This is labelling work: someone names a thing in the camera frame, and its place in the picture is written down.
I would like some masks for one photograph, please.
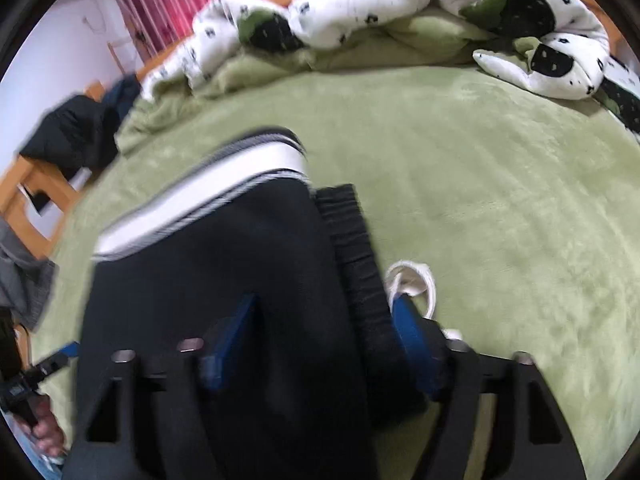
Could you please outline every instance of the wall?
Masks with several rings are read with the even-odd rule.
[[[115,0],[58,0],[47,11],[0,81],[0,174],[43,112],[96,80],[108,85],[122,76],[107,42],[127,37]],[[131,43],[117,53],[128,72],[142,67]],[[56,216],[34,223],[49,234]]]

